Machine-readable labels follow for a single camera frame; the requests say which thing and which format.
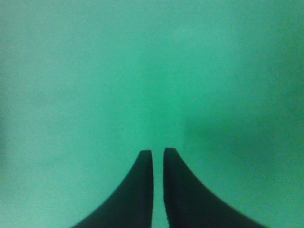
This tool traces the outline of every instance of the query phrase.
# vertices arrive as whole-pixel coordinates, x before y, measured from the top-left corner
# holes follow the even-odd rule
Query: green floor
[[[0,227],[68,228],[152,149],[304,227],[304,2],[13,0],[0,9]]]

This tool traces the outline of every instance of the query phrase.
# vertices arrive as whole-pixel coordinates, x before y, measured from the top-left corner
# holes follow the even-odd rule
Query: teal background
[[[214,193],[304,227],[304,2],[1,1],[0,227],[67,228],[152,149]]]

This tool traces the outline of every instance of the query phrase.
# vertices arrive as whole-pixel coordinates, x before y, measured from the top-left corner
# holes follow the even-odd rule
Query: green surface
[[[67,228],[152,149],[304,227],[303,1],[2,1],[0,227]]]

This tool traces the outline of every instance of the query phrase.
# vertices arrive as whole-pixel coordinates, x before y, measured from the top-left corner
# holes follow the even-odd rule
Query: green wall
[[[225,202],[304,227],[304,2],[1,2],[0,224],[67,228],[152,149]]]

